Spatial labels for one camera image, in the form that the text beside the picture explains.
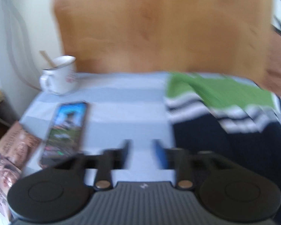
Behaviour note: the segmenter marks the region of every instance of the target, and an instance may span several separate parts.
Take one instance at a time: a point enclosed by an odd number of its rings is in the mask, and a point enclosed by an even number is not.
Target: dark blue fabric
[[[176,146],[213,151],[272,180],[281,190],[281,125],[269,124],[262,133],[227,134],[211,115],[173,125]],[[281,225],[281,207],[274,219]]]

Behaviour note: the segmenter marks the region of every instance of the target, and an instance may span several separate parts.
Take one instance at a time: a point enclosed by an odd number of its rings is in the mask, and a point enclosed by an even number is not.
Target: black device
[[[40,159],[42,168],[56,165],[77,153],[88,109],[87,102],[66,103],[58,107]]]
[[[14,225],[274,225],[281,192],[261,177],[215,153],[189,155],[164,149],[155,141],[162,168],[176,171],[176,183],[118,182],[112,169],[122,169],[129,141],[102,155],[79,154],[25,177],[7,200]],[[96,168],[93,186],[84,184],[85,169]]]

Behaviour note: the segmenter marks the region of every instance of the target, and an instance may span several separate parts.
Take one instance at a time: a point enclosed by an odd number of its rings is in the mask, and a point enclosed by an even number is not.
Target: white mug
[[[52,61],[54,68],[44,69],[40,77],[41,88],[44,92],[64,95],[78,87],[75,57],[61,56]]]

